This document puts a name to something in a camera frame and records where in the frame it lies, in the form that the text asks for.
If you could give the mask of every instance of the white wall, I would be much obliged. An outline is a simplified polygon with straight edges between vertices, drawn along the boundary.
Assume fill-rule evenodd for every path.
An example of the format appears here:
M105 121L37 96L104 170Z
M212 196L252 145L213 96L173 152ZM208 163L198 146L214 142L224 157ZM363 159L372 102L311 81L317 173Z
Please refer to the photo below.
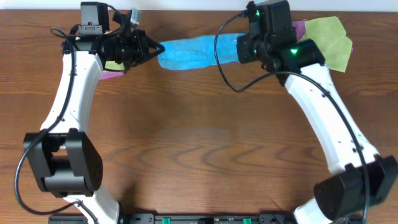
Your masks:
M97 0L118 9L242 10L248 0ZM0 9L79 9L81 0L0 0ZM298 11L398 12L398 0L290 0Z

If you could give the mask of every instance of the table surface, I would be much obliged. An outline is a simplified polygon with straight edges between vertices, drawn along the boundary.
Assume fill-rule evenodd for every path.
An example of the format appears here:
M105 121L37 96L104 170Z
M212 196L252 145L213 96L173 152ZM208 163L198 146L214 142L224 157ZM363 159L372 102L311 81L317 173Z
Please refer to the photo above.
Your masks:
M190 38L215 34L233 14L144 11L141 28L157 41ZM340 96L379 152L398 156L398 14L293 12L294 20L326 16L338 16L354 43L347 72L331 72ZM18 206L12 181L24 135L38 131L60 81L61 39L49 28L79 21L79 11L0 11L0 223L46 223ZM247 27L241 19L226 32ZM258 62L224 72L236 86L264 73ZM237 94L215 66L176 72L151 60L98 83L89 127L103 185L128 212L293 210L330 176L304 113L275 77ZM40 192L28 163L20 187L38 210L65 204ZM397 218L395 184L369 223Z

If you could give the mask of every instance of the yellow cloth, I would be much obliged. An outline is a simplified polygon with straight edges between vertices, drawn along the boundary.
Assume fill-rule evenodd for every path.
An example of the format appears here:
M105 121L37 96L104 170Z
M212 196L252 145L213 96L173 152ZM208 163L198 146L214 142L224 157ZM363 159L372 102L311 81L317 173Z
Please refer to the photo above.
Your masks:
M105 68L112 69L112 70L121 70L121 71L123 71L124 70L124 65L123 65L123 63L117 64L114 61L108 61L108 62L105 63Z
M345 72L353 42L346 36L340 20L333 17L313 19L305 22L306 33L303 39L312 39L332 70Z

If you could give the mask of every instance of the blue cloth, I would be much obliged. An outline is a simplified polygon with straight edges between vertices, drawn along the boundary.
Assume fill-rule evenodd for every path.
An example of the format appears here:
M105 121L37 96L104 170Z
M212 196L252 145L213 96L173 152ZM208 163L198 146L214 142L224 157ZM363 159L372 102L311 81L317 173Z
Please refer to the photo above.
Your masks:
M238 62L236 38L243 34L221 34L217 40L220 63ZM165 52L158 55L159 64L169 70L188 70L216 65L214 35L162 42Z

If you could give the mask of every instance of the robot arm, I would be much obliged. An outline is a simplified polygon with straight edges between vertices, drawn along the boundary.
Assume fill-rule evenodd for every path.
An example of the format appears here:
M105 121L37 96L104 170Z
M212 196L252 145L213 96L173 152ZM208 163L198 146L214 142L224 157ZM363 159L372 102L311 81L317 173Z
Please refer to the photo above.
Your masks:
M86 135L95 88L105 63L123 63L128 69L164 51L164 47L146 36L145 31L135 29L141 17L141 12L136 9L127 14L116 11L113 20L121 27L117 32L105 34L109 29L107 8L107 4L98 2L81 4L81 24L77 25L79 36L63 43L61 82L52 109L40 130L52 126L62 110L70 84L71 54L74 54L75 77L69 104L61 122L27 155L39 189L68 202L81 201L96 217L93 220L80 204L75 204L90 224L117 224L119 221L119 204L101 186L102 159ZM73 44L74 52L68 43ZM25 149L38 136L39 133L27 133ZM60 149L67 150L68 156L53 156L52 153Z
M238 37L239 62L258 60L269 72L301 73L317 82L334 99L360 146L360 149L355 147L342 117L314 84L295 75L277 74L280 84L303 109L333 175L315 185L315 198L294 211L295 221L298 224L327 224L362 210L365 168L371 183L368 185L369 206L383 202L398 175L398 164L392 156L381 158L359 130L337 94L325 58L314 41L297 42L288 2L249 2L244 15L249 19L249 33ZM361 150L364 163L357 150Z
M364 137L346 109L330 78L328 67L317 63L301 68L301 72L330 92L356 133L356 137L363 147L366 163L374 162L374 156L378 154L378 151ZM330 100L323 96L318 88L300 77L289 76L285 87L300 105L317 135L330 173L336 175L344 172L345 166L348 164L355 167L362 166L351 136Z

